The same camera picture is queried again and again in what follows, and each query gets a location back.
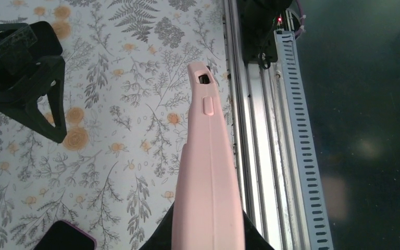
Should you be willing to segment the pink-edged black smartphone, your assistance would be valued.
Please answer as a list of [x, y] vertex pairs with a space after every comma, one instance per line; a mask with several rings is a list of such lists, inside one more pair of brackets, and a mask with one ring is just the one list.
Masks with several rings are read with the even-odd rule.
[[187, 67], [192, 100], [173, 206], [172, 249], [244, 249], [244, 220], [217, 82], [202, 62]]

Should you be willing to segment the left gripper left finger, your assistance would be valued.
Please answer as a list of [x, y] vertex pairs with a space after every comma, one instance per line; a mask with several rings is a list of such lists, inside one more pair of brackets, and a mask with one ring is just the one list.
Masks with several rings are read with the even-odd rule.
[[168, 209], [151, 237], [139, 250], [171, 250], [173, 207]]

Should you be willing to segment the black phone case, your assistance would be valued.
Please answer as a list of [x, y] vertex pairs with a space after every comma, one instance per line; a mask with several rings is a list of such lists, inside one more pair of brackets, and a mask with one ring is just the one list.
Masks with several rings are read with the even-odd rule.
[[30, 24], [37, 41], [28, 48], [28, 51], [34, 59], [44, 56], [59, 56], [63, 53], [63, 48], [52, 27], [46, 21], [38, 21]]

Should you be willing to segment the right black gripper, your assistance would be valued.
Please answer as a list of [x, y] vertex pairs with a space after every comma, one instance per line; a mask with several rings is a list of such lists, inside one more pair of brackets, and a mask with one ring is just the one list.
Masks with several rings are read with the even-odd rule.
[[34, 59], [28, 48], [36, 41], [28, 23], [0, 24], [0, 112], [61, 143], [67, 135], [65, 61], [62, 57]]

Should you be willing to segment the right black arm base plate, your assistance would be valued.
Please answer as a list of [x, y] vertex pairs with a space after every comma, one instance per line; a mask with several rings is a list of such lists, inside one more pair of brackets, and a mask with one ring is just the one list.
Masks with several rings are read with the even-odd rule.
[[287, 0], [237, 1], [241, 26], [243, 61], [269, 69], [278, 60], [274, 32], [281, 14], [291, 5]]

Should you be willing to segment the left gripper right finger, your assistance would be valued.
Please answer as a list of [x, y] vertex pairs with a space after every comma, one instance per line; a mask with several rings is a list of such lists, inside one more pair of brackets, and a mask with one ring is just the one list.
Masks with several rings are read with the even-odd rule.
[[243, 220], [246, 250], [274, 250], [258, 232], [245, 211], [243, 211]]

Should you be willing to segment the purple smartphone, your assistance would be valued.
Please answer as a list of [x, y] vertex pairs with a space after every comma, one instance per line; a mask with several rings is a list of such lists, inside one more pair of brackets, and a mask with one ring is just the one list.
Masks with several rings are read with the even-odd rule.
[[96, 239], [68, 221], [60, 220], [43, 235], [34, 250], [94, 250]]

